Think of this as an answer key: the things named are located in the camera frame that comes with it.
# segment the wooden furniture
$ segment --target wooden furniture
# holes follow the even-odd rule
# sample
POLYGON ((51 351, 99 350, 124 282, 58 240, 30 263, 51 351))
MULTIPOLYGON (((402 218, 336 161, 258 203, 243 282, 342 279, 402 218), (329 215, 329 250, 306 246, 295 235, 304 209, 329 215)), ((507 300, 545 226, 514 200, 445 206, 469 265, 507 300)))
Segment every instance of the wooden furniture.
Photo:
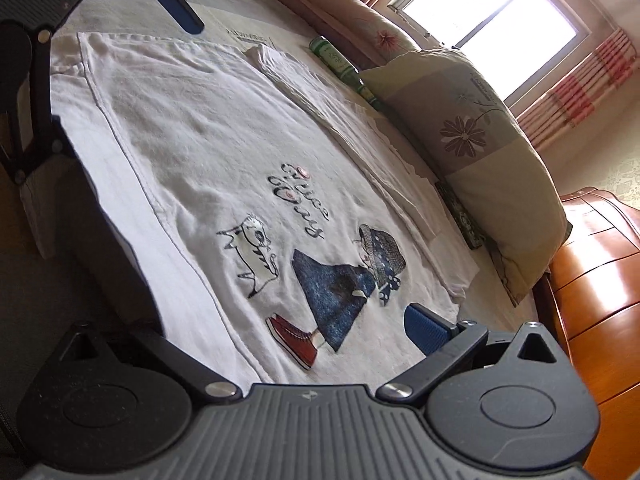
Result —
POLYGON ((640 211, 594 187, 561 200, 574 230, 536 306, 600 409, 587 470, 627 480, 640 468, 640 211))

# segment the floral pillow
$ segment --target floral pillow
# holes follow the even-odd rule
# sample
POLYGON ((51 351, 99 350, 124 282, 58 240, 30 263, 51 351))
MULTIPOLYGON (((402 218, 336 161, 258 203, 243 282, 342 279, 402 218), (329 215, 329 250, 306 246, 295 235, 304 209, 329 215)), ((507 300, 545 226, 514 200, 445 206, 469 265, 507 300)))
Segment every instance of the floral pillow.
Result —
POLYGON ((361 76, 496 242, 496 269, 519 303, 564 241, 567 222, 546 167, 516 119, 459 50, 409 52, 361 76))

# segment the window frame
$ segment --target window frame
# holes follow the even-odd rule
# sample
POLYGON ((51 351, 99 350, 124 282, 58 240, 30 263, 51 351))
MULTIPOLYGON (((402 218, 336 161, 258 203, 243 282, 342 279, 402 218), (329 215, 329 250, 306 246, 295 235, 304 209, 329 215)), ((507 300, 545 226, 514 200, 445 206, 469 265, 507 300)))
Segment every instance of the window frame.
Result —
MULTIPOLYGON (((403 28, 423 49, 442 46, 402 8, 412 0, 379 0, 374 9, 403 28)), ((521 114, 544 95, 615 30, 612 18, 596 0, 549 0, 576 30, 558 54, 542 66, 505 100, 514 115, 521 114)))

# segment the pillow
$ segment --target pillow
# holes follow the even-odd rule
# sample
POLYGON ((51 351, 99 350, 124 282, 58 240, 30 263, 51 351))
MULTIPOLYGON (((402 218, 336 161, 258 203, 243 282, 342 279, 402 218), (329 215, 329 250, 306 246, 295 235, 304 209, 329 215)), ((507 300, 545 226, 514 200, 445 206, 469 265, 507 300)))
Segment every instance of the pillow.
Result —
POLYGON ((307 1, 313 8, 322 9, 352 33, 364 38, 385 59, 385 62, 407 51, 418 49, 417 43, 404 30, 360 0, 307 1))
POLYGON ((408 52, 360 75, 495 241, 495 267, 511 301, 520 303, 564 241, 567 221, 509 109, 459 50, 408 52))

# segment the printed graphic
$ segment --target printed graphic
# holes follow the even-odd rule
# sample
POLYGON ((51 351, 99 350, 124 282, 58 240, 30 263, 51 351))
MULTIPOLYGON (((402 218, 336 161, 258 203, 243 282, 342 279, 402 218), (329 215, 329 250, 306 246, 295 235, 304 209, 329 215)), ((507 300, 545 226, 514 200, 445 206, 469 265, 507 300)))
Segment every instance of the printed graphic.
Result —
POLYGON ((319 397, 319 396, 320 394, 314 390, 309 390, 308 392, 305 392, 302 395, 300 395, 300 397, 306 400, 314 400, 316 397, 319 397))
POLYGON ((270 250, 271 240, 267 238, 264 224, 255 216, 249 215, 240 225, 218 234, 231 237, 225 249, 235 249, 249 269, 238 274, 238 278, 254 282, 254 288, 247 298, 254 297, 267 283, 279 276, 276 255, 270 250))
POLYGON ((301 330, 279 314, 266 319, 274 339, 306 370, 325 342, 335 352, 340 349, 376 286, 385 306, 391 291, 400 288, 398 274, 406 261, 392 235, 366 224, 360 226, 359 234, 356 241, 364 267, 323 265, 294 250, 291 264, 316 320, 315 329, 301 330))
POLYGON ((228 28, 226 31, 236 38, 236 40, 242 41, 243 43, 253 43, 258 45, 265 44, 276 48, 271 38, 260 36, 258 34, 251 34, 249 32, 243 32, 242 30, 233 30, 231 28, 228 28))
POLYGON ((316 227, 318 222, 312 218, 309 212, 301 204, 308 202, 313 208, 320 212, 325 220, 329 220, 329 211, 322 206, 315 196, 311 184, 309 172, 301 166, 293 166, 291 164, 283 164, 280 169, 284 173, 283 176, 271 175, 267 177, 269 184, 273 186, 273 194, 279 199, 295 204, 293 211, 299 214, 306 222, 305 232, 312 238, 324 238, 324 230, 316 227))
POLYGON ((266 319, 271 335, 306 369, 326 342, 337 352, 367 298, 376 288, 364 267, 323 265, 299 250, 291 261, 317 327, 300 330, 278 314, 266 319))
POLYGON ((366 224, 362 224, 358 231, 360 259, 373 274, 380 300, 386 306, 391 291, 400 288, 398 274, 406 267, 406 261, 389 233, 371 229, 366 224))

